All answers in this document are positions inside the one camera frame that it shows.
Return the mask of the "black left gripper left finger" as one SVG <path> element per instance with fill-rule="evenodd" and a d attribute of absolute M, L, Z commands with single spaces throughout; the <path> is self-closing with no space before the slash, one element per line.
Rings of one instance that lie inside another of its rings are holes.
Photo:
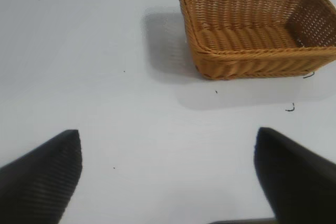
<path fill-rule="evenodd" d="M 59 223 L 82 172 L 78 130 L 1 167 L 1 223 Z"/>

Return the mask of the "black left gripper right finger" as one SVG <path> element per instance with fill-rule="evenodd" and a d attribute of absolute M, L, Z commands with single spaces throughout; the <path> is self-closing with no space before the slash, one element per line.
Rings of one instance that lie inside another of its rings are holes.
<path fill-rule="evenodd" d="M 335 223 L 335 163 L 261 127 L 254 166 L 278 223 Z"/>

